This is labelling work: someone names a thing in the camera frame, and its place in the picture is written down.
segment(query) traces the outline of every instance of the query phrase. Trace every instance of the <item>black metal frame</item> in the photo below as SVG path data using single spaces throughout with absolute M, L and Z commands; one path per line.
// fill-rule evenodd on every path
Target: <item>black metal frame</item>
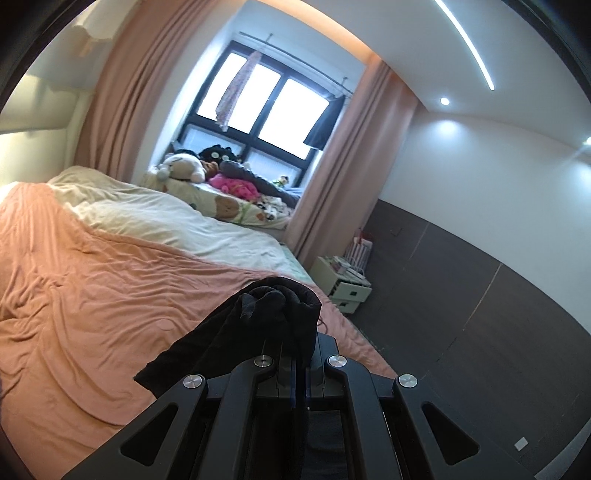
M 253 48 L 247 47 L 246 45 L 243 45 L 243 44 L 238 43 L 236 41 L 233 41 L 228 45 L 227 49 L 220 56 L 219 60 L 214 65 L 213 70 L 210 72 L 210 74 L 208 75 L 207 79 L 205 80 L 203 86 L 199 90 L 199 93 L 197 94 L 195 101 L 193 102 L 193 105 L 191 106 L 191 110 L 189 112 L 189 115 L 187 116 L 187 118 L 184 121 L 183 127 L 180 131 L 177 141 L 180 144 L 183 144 L 182 140 L 184 139 L 184 137 L 187 133 L 187 129 L 190 127 L 190 125 L 204 128 L 205 130 L 209 130 L 212 133 L 222 135 L 223 137 L 226 137 L 229 140 L 236 141 L 236 142 L 243 144 L 244 148 L 240 152 L 240 155 L 244 159 L 246 159 L 248 157 L 248 154 L 250 153 L 250 151 L 252 149 L 256 149 L 256 150 L 262 151 L 263 153 L 271 155 L 275 158 L 278 158 L 279 160 L 284 161 L 285 163 L 287 163 L 289 165 L 299 168 L 301 170 L 301 173 L 300 173 L 299 177 L 297 179 L 295 179 L 295 181 L 292 183 L 292 185 L 297 187 L 297 186 L 299 186 L 301 179 L 305 175 L 306 170 L 308 170 L 308 168 L 310 167 L 310 164 L 314 160 L 314 156 L 316 155 L 316 150 L 311 148 L 307 157 L 305 159 L 302 159 L 302 158 L 300 158 L 300 157 L 298 157 L 286 150 L 283 150 L 282 148 L 279 148 L 273 144 L 270 144 L 269 142 L 265 142 L 264 140 L 261 140 L 260 138 L 258 138 L 258 135 L 261 133 L 261 129 L 262 129 L 263 125 L 265 124 L 265 122 L 267 121 L 267 118 L 269 117 L 269 113 L 271 113 L 271 109 L 273 108 L 275 100 L 277 100 L 277 97 L 281 93 L 281 90 L 285 86 L 285 83 L 287 80 L 289 80 L 289 79 L 296 80 L 299 83 L 307 86 L 309 89 L 315 91 L 319 95 L 322 95 L 327 100 L 334 99 L 335 96 L 332 93 L 330 93 L 328 90 L 321 87 L 316 82 L 310 80 L 305 75 L 302 75 L 301 73 L 299 73 L 299 72 L 295 71 L 294 69 L 288 67 L 287 65 L 281 63 L 280 61 L 273 59 L 267 55 L 263 55 L 262 60 L 260 61 L 260 64 L 279 73 L 281 75 L 281 78 L 279 79 L 279 81 L 275 85 L 275 88 L 273 88 L 273 91 L 269 95 L 269 98 L 267 99 L 265 106 L 261 110 L 261 113 L 257 117 L 255 123 L 253 124 L 250 133 L 246 134 L 246 133 L 244 133 L 240 130 L 237 130 L 235 128 L 232 128 L 232 127 L 229 127 L 227 132 L 222 132 L 220 130 L 219 126 L 215 123 L 215 121 L 197 114 L 197 111 L 199 110 L 199 106 L 201 105 L 201 102 L 205 98 L 209 88 L 212 85 L 213 79 L 217 75 L 220 68 L 222 68 L 222 65 L 224 64 L 224 62 L 226 61 L 226 59 L 228 58 L 230 53 L 236 53 L 236 54 L 242 55 L 244 57 L 248 57 L 253 52 L 254 52 Z
M 336 341 L 321 333 L 308 368 L 273 341 L 262 353 L 273 362 L 246 360 L 197 388 L 179 381 L 64 480 L 299 479 L 307 409 L 340 412 L 349 480 L 534 480 L 425 380 L 405 388 L 351 359 L 331 364 Z

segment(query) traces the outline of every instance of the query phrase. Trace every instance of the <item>ceiling light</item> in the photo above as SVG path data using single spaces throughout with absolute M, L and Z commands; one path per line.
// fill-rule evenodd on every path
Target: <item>ceiling light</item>
M 468 37 L 466 30 L 464 30 L 462 28 L 462 26 L 460 25 L 460 22 L 458 22 L 456 17 L 453 16 L 452 12 L 450 12 L 450 10 L 448 9 L 446 4 L 444 4 L 441 0 L 434 0 L 434 1 L 437 5 L 439 5 L 439 8 L 441 8 L 441 10 L 443 10 L 443 13 L 445 13 L 447 15 L 449 20 L 452 21 L 453 26 L 456 27 L 456 29 L 458 30 L 458 32 L 460 33 L 460 35 L 462 36 L 462 38 L 466 42 L 466 45 L 468 45 L 468 48 L 472 52 L 472 55 L 474 55 L 474 58 L 476 59 L 478 66 L 482 70 L 482 74 L 484 75 L 484 78 L 486 79 L 486 82 L 488 83 L 489 88 L 491 90 L 494 90 L 495 85 L 492 83 L 492 78 L 489 75 L 488 70 L 486 69 L 486 66 L 484 65 L 484 62 L 482 61 L 482 58 L 480 57 L 478 51 L 476 50 L 476 47 L 472 43 L 472 40 L 470 40 L 470 37 Z

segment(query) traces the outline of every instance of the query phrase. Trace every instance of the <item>window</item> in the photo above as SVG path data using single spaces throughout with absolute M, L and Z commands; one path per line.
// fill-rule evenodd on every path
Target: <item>window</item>
M 298 186 L 316 150 L 304 140 L 333 96 L 299 72 L 263 55 L 246 83 L 222 132 L 216 107 L 253 49 L 233 42 L 209 75 L 187 117 L 178 141 L 199 152 L 220 144 L 231 147 L 252 170 L 268 180 L 289 177 Z

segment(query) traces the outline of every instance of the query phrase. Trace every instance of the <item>curtain rod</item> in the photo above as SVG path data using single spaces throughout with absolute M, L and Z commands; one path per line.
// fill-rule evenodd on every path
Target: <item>curtain rod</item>
M 304 65 L 306 65 L 308 68 L 311 68 L 312 70 L 314 70 L 316 73 L 320 73 L 320 74 L 321 74 L 323 77 L 325 77 L 327 80 L 329 80 L 329 81 L 331 81 L 332 83 L 334 83 L 336 86 L 338 86 L 338 87 L 342 88 L 342 89 L 343 89 L 343 90 L 345 90 L 346 92 L 349 92 L 349 94 L 353 95 L 353 92 L 352 92 L 351 90 L 349 90 L 348 88 L 346 88 L 346 87 L 344 87 L 344 86 L 343 86 L 343 83 L 345 82 L 345 80 L 347 79 L 347 77 L 345 77 L 345 78 L 343 79 L 343 81 L 342 81 L 342 82 L 338 82 L 337 80 L 335 80 L 334 78 L 332 78 L 332 77 L 328 76 L 328 75 L 327 75 L 327 74 L 325 74 L 325 73 L 324 73 L 322 70 L 319 70 L 319 69 L 317 69 L 316 67 L 314 67 L 313 65 L 309 64 L 309 63 L 308 63 L 308 62 L 306 62 L 305 60 L 302 60 L 302 59 L 300 59 L 300 58 L 296 57 L 295 55 L 292 55 L 292 54 L 291 54 L 291 53 L 289 53 L 288 51 L 285 51 L 285 50 L 283 50 L 282 48 L 279 48 L 279 47 L 277 47 L 277 46 L 275 46 L 275 45 L 273 45 L 273 44 L 269 43 L 269 42 L 268 42 L 268 41 L 266 41 L 266 40 L 263 40 L 263 39 L 261 39 L 261 38 L 257 38 L 257 37 L 255 37 L 254 35 L 250 35 L 250 34 L 248 34 L 248 33 L 245 33 L 245 32 L 238 32 L 238 34 L 239 34 L 239 35 L 242 35 L 243 37 L 250 38 L 251 40 L 258 41 L 258 42 L 260 42 L 260 43 L 262 43 L 263 45 L 266 45 L 266 46 L 268 46 L 268 47 L 274 48 L 275 50 L 277 50 L 277 51 L 280 51 L 281 53 L 283 53 L 283 54 L 287 55 L 288 57 L 291 57 L 292 59 L 294 59 L 294 60 L 296 60 L 296 61 L 298 61 L 298 62 L 300 62 L 300 63 L 303 63 L 303 64 L 304 64 Z

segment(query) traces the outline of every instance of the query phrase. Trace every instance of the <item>window pane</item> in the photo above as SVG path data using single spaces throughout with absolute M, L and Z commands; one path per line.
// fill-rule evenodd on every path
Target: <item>window pane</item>
M 259 113 L 261 113 L 280 78 L 279 73 L 263 65 L 257 65 L 244 86 L 228 125 L 244 133 L 250 133 Z
M 250 152 L 248 163 L 254 173 L 269 181 L 278 180 L 282 175 L 286 175 L 290 179 L 287 186 L 293 185 L 301 172 L 299 168 L 259 150 L 252 150 Z
M 198 115 L 205 116 L 211 120 L 216 119 L 216 107 L 222 99 L 222 95 L 228 88 L 228 85 L 230 85 L 232 79 L 238 73 L 238 70 L 240 70 L 245 63 L 246 58 L 241 57 L 236 53 L 230 53 L 230 55 L 228 55 L 222 68 L 220 68 L 219 72 L 213 79 L 203 102 L 201 102 L 201 106 L 197 111 Z
M 223 135 L 218 135 L 214 132 L 196 127 L 195 125 L 189 125 L 187 127 L 187 131 L 181 143 L 183 148 L 193 150 L 195 153 L 199 153 L 201 150 L 213 145 L 220 144 L 224 148 L 230 147 L 234 155 L 239 155 L 244 147 L 241 143 L 230 140 Z
M 306 158 L 310 147 L 303 142 L 328 104 L 328 100 L 308 87 L 287 80 L 259 138 Z

